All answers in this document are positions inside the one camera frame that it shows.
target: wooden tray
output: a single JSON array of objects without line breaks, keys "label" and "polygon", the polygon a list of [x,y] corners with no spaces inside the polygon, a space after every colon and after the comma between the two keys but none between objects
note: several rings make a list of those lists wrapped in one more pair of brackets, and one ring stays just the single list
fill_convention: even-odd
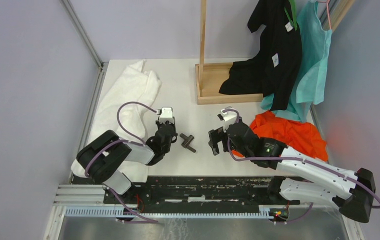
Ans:
[{"label": "wooden tray", "polygon": [[262,94],[224,95],[219,93],[222,83],[229,78],[232,62],[203,65],[203,81],[200,81],[200,65],[196,64],[197,104],[227,104],[260,102]]}]

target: clothing label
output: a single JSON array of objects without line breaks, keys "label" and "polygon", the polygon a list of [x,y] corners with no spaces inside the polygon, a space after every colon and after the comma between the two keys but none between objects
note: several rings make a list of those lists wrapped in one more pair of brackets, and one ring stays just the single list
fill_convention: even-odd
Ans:
[{"label": "clothing label", "polygon": [[287,29],[287,32],[291,31],[293,29],[293,26],[291,25],[290,22],[288,22],[286,25],[285,25],[285,29]]},{"label": "clothing label", "polygon": [[278,66],[278,53],[272,56],[272,63],[274,63],[274,67]]}]

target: wall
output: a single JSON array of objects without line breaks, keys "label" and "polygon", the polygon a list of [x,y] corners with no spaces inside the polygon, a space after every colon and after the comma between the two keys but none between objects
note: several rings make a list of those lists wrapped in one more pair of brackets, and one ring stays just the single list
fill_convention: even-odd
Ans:
[{"label": "wall", "polygon": [[[380,196],[380,1],[356,1],[331,41],[320,126],[335,163],[371,170]],[[380,240],[380,209],[362,229]]]},{"label": "wall", "polygon": [[[298,11],[308,0],[296,0]],[[71,0],[95,49],[110,59],[200,56],[200,0]],[[261,31],[247,21],[258,0],[207,0],[206,58],[246,58],[259,51]],[[320,4],[319,13],[325,8]]]},{"label": "wall", "polygon": [[58,0],[0,1],[0,240],[42,238],[96,77]]}]

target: pink hanger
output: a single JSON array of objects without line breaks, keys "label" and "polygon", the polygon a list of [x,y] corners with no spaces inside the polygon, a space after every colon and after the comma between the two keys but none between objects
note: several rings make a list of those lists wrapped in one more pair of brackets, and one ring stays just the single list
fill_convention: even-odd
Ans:
[{"label": "pink hanger", "polygon": [[322,3],[322,4],[327,4],[327,18],[328,18],[328,25],[330,26],[330,30],[331,29],[331,20],[330,20],[330,9],[328,8],[328,3],[330,2],[330,0],[327,0],[327,1],[318,1],[319,3]]}]

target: black garment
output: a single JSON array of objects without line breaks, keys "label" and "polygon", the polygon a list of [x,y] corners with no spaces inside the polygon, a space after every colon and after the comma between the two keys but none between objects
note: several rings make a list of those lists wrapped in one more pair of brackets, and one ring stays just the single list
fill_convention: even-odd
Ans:
[{"label": "black garment", "polygon": [[[271,111],[286,110],[297,73],[302,61],[300,28],[287,32],[289,20],[284,8],[293,19],[288,0],[259,0],[247,26],[253,33],[263,24],[259,53],[252,59],[233,63],[219,93],[226,95],[274,94]],[[273,58],[278,55],[278,65]]]}]

